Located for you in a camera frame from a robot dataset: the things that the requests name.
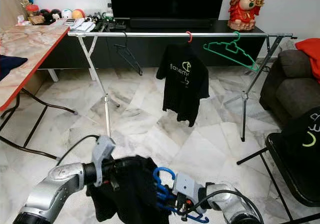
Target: red table edge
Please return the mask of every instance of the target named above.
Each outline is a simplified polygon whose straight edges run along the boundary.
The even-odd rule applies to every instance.
[[[17,94],[21,91],[21,89],[26,85],[26,83],[30,80],[32,75],[36,72],[36,70],[40,67],[40,65],[44,62],[44,60],[49,56],[52,50],[57,46],[57,44],[63,39],[63,37],[68,33],[70,28],[68,27],[66,31],[60,36],[60,38],[52,45],[52,47],[48,50],[48,52],[42,57],[42,59],[36,64],[33,70],[28,74],[28,76],[23,80],[23,82],[18,86],[18,88],[13,92],[10,98],[0,107],[0,111],[4,111],[9,104],[14,100]]]

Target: clothing rack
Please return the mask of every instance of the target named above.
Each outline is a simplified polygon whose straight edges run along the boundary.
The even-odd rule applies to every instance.
[[[110,131],[110,115],[109,115],[109,109],[108,109],[108,102],[109,102],[109,96],[106,93],[103,84],[101,83],[99,76],[96,72],[96,68],[91,60],[91,54],[94,51],[94,47],[96,45],[96,40],[98,37],[190,37],[189,33],[159,33],[159,32],[81,32],[81,31],[69,31],[69,36],[76,36],[80,42],[80,45],[84,51],[85,57],[88,60],[88,63],[90,65],[90,72],[94,75],[96,81],[99,84],[99,87],[101,91],[103,92],[104,96],[104,107],[105,107],[105,124],[106,124],[106,133],[110,137],[111,131]],[[246,114],[247,114],[247,101],[249,99],[249,92],[251,91],[252,87],[256,83],[257,79],[259,78],[260,74],[262,73],[263,68],[267,65],[270,58],[272,57],[273,53],[275,52],[276,48],[279,46],[281,40],[285,37],[293,37],[292,33],[240,33],[241,37],[265,37],[266,38],[266,44],[267,44],[267,55],[264,58],[262,64],[260,65],[258,71],[256,72],[251,84],[248,86],[248,88],[244,91],[242,91],[241,96],[233,98],[224,104],[230,103],[232,101],[235,101],[239,98],[242,99],[242,132],[241,132],[241,140],[245,141],[245,134],[246,134]],[[89,51],[87,50],[85,43],[83,41],[84,37],[94,37],[91,47]],[[192,33],[192,37],[238,37],[238,34],[236,33]],[[275,37],[275,41],[270,46],[270,37]]]

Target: black cabinet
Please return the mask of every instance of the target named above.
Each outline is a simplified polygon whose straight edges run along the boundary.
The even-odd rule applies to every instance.
[[[227,27],[227,21],[216,20],[210,29],[192,29],[191,32],[200,33],[230,33],[233,30]],[[130,29],[126,32],[185,32],[181,29]],[[249,33],[262,33],[255,28]],[[85,37],[84,43],[89,50],[93,37]],[[120,68],[130,67],[117,53],[115,44],[124,45],[125,37],[98,37],[91,59],[96,68]],[[130,37],[127,46],[139,62],[141,67],[159,67],[162,55],[168,44],[184,43],[188,38],[179,37]],[[206,66],[237,65],[236,63],[220,57],[203,49],[203,45],[209,42],[230,42],[234,38],[194,38],[191,45]],[[238,46],[244,49],[254,60],[257,58],[264,43],[265,37],[242,37]],[[77,37],[65,36],[48,58],[43,62],[41,69],[63,69],[63,68],[89,68],[89,64]]]

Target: red statue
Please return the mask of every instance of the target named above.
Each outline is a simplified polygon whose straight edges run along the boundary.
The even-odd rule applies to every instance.
[[[252,30],[255,28],[255,15],[259,15],[264,0],[231,0],[228,26],[232,29]]]

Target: green hanger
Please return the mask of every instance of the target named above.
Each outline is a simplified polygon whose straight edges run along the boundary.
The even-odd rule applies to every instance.
[[[244,67],[247,67],[247,68],[249,68],[249,69],[251,69],[251,70],[253,70],[253,71],[258,71],[259,68],[256,66],[256,64],[255,64],[256,62],[251,58],[251,56],[248,55],[248,54],[246,54],[246,52],[245,52],[242,48],[240,48],[240,47],[237,46],[237,42],[240,40],[240,37],[241,37],[241,36],[240,36],[240,33],[239,33],[238,31],[235,31],[234,33],[236,33],[236,34],[238,35],[238,38],[235,39],[234,41],[230,42],[230,43],[226,43],[226,42],[211,42],[211,43],[209,43],[209,44],[204,44],[203,47],[204,47],[204,49],[207,50],[207,51],[210,51],[210,52],[212,52],[212,53],[218,54],[218,55],[220,55],[220,56],[222,56],[222,57],[224,57],[224,58],[227,58],[227,59],[229,59],[229,60],[231,60],[231,61],[233,61],[233,62],[236,62],[236,63],[238,63],[238,64],[241,64],[241,65],[243,65]],[[248,58],[251,60],[252,65],[246,65],[246,64],[241,63],[241,62],[239,62],[239,61],[237,61],[237,60],[235,60],[235,59],[233,59],[233,58],[230,58],[230,57],[228,57],[228,56],[225,56],[225,55],[222,54],[222,53],[218,53],[218,52],[216,52],[216,51],[214,51],[214,50],[211,50],[211,49],[210,49],[210,46],[211,46],[212,44],[225,45],[226,50],[229,51],[229,52],[231,52],[231,53],[234,53],[234,54],[237,54],[239,51],[241,51],[244,56],[248,57]],[[234,45],[234,46],[236,47],[236,51],[231,50],[231,49],[229,48],[230,45]]]

